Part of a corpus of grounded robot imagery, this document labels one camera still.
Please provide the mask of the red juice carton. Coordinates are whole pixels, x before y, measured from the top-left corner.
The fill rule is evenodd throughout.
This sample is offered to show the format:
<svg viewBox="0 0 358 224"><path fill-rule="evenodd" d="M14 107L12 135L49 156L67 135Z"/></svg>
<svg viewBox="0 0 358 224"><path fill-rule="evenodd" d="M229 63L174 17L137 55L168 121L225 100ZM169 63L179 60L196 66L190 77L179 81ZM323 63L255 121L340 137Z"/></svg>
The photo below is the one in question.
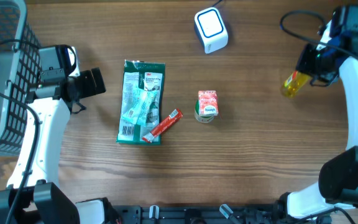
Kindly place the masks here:
<svg viewBox="0 0 358 224"><path fill-rule="evenodd" d="M218 96L215 90L198 92L198 112L200 116L217 116L219 114Z"/></svg>

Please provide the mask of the yellow dish soap bottle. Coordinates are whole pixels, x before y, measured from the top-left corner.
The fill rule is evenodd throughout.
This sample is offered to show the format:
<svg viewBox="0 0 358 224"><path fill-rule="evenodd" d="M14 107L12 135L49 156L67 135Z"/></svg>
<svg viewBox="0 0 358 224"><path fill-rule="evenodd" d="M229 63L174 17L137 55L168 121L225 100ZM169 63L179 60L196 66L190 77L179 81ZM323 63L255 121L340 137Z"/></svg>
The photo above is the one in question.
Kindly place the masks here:
<svg viewBox="0 0 358 224"><path fill-rule="evenodd" d="M287 98L293 98L301 87L307 84L311 77L305 73L295 70L284 82L281 87L281 93Z"/></svg>

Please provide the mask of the green white round can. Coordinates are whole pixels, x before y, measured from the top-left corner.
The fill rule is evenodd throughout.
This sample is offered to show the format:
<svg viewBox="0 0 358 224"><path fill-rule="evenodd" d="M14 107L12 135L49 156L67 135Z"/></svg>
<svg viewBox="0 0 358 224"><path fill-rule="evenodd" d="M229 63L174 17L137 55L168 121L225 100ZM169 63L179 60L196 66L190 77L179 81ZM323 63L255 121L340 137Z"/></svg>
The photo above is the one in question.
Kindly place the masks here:
<svg viewBox="0 0 358 224"><path fill-rule="evenodd" d="M195 119L198 122L204 123L204 124L212 122L212 120L214 119L214 116L200 116L199 108L200 108L199 101L196 101L196 103L195 103L195 112L194 112Z"/></svg>

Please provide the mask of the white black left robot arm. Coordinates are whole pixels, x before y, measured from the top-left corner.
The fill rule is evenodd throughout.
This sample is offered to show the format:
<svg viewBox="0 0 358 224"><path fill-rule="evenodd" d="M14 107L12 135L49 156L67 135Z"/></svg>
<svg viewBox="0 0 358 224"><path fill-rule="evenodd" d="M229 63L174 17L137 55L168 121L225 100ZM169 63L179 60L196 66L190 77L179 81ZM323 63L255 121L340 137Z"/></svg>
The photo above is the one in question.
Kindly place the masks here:
<svg viewBox="0 0 358 224"><path fill-rule="evenodd" d="M98 68L56 78L41 73L25 104L24 141L7 187L0 190L0 223L115 223L107 198L73 203L58 186L63 134L80 99L106 91Z"/></svg>

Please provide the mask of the green white 3M package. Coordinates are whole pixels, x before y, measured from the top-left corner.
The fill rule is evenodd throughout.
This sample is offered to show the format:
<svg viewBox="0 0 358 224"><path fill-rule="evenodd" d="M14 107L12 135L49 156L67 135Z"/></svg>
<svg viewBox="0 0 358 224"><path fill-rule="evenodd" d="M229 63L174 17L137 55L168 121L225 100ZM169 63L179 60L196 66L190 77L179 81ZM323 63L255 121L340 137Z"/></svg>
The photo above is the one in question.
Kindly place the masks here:
<svg viewBox="0 0 358 224"><path fill-rule="evenodd" d="M121 114L116 142L121 144L146 144L142 137L156 127L162 120L161 105L165 82L165 64L126 60L122 81ZM147 125L139 126L121 118L125 109L129 108L131 93L134 87L143 90L157 90L155 101L151 104L147 115Z"/></svg>

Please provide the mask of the light green wipes packet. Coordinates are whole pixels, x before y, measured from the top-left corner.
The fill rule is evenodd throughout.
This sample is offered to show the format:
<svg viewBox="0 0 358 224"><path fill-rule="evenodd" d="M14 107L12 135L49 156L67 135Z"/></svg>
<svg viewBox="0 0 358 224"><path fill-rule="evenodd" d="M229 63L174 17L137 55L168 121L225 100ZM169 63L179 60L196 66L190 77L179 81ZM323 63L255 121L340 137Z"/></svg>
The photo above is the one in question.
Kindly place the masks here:
<svg viewBox="0 0 358 224"><path fill-rule="evenodd" d="M157 90L143 90L134 87L131 93L129 108L125 109L121 118L131 124L139 126L147 125L147 115L150 112L151 104L155 101Z"/></svg>

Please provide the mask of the red snack stick packet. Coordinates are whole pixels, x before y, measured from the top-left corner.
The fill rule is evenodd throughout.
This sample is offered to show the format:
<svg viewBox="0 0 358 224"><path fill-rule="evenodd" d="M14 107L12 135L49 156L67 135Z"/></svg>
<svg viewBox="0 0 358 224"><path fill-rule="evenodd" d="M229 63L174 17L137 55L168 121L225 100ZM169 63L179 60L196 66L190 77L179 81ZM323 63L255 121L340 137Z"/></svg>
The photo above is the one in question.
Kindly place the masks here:
<svg viewBox="0 0 358 224"><path fill-rule="evenodd" d="M142 137L142 140L147 143L152 143L153 140L159 137L162 133L173 126L177 121L183 117L183 113L177 108L173 110L163 121L156 127Z"/></svg>

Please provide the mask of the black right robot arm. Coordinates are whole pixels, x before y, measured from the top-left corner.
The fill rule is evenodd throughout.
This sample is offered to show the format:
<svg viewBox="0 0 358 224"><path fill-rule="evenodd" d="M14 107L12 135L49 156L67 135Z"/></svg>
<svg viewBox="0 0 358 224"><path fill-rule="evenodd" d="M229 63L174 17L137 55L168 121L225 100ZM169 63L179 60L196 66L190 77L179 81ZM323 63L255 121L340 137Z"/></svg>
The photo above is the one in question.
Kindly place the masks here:
<svg viewBox="0 0 358 224"><path fill-rule="evenodd" d="M335 8L319 35L320 40L305 39L282 94L291 98L305 84L327 87L341 81L347 105L347 146L322 166L316 183L277 200L271 214L275 223L329 223L333 212L347 214L358 208L358 5Z"/></svg>

